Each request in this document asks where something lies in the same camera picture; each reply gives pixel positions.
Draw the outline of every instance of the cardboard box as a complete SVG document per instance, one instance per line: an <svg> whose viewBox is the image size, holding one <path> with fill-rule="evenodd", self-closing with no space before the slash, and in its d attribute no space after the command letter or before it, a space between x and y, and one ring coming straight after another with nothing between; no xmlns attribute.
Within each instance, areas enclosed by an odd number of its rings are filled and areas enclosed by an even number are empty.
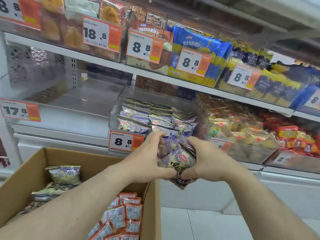
<svg viewBox="0 0 320 240"><path fill-rule="evenodd" d="M80 165L82 180L86 181L121 160L117 157L62 149L40 149L0 187L0 227L33 201L32 191L41 190L52 181L49 172L45 170L46 167ZM140 240L161 240L158 181L130 184L123 192L137 192L144 200Z"/></svg>

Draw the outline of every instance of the red oval logo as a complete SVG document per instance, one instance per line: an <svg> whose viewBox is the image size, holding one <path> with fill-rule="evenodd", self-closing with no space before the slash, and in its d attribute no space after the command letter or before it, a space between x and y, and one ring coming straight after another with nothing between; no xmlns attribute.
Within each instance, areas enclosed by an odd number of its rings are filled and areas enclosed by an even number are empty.
<svg viewBox="0 0 320 240"><path fill-rule="evenodd" d="M188 161L188 158L186 155L183 155L183 154L180 154L178 156L179 160L182 161L182 162L187 162Z"/></svg>

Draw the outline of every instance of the person's right hand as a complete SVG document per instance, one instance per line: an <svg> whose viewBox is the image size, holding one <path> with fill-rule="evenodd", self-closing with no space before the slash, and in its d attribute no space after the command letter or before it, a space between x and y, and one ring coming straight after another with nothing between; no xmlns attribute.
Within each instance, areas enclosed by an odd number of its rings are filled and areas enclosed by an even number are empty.
<svg viewBox="0 0 320 240"><path fill-rule="evenodd" d="M218 149L212 142L189 137L188 141L195 148L197 163L186 169L182 179L202 178L208 181L228 181L235 174L243 171L243 166Z"/></svg>

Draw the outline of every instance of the person's right arm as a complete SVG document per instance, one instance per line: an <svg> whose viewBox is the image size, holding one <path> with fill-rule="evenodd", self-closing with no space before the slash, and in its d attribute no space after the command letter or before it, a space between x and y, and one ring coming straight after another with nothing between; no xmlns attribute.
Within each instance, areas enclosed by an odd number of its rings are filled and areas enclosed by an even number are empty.
<svg viewBox="0 0 320 240"><path fill-rule="evenodd" d="M232 159L213 143L188 138L197 154L194 167L182 178L226 181L238 203L254 240L319 240L319 236L253 173Z"/></svg>

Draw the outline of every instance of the person's left arm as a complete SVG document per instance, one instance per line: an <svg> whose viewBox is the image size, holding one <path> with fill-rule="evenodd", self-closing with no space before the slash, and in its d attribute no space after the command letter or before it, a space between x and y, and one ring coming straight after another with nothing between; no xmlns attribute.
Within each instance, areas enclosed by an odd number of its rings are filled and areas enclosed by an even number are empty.
<svg viewBox="0 0 320 240"><path fill-rule="evenodd" d="M164 142L162 136L163 132L151 133L123 161L2 227L0 239L85 240L103 212L127 185L176 175L174 169L157 165L158 146Z"/></svg>

